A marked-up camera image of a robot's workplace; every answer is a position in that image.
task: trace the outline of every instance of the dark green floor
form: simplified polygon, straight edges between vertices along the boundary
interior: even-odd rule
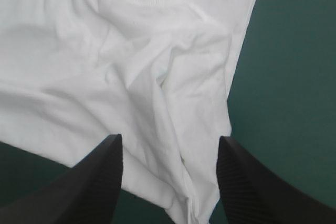
[[[257,0],[229,113],[233,136],[271,170],[336,207],[336,0]],[[66,168],[0,144],[0,206]],[[113,223],[172,223],[122,192]],[[218,204],[211,224],[224,224]]]

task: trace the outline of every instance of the crumpled shirt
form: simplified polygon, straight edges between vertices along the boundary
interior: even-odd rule
[[[122,188],[208,223],[254,2],[0,0],[0,141],[72,167],[120,133]]]

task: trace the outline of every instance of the teal surface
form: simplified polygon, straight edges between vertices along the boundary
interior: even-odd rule
[[[267,167],[336,207],[336,0],[257,0],[228,104],[233,137]],[[0,206],[66,167],[0,144]],[[113,223],[172,221],[122,192]],[[211,224],[227,223],[220,202]]]

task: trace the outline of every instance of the white fabric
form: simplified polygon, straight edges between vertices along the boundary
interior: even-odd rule
[[[255,0],[0,0],[0,140],[73,166],[108,134],[122,188],[208,223]]]

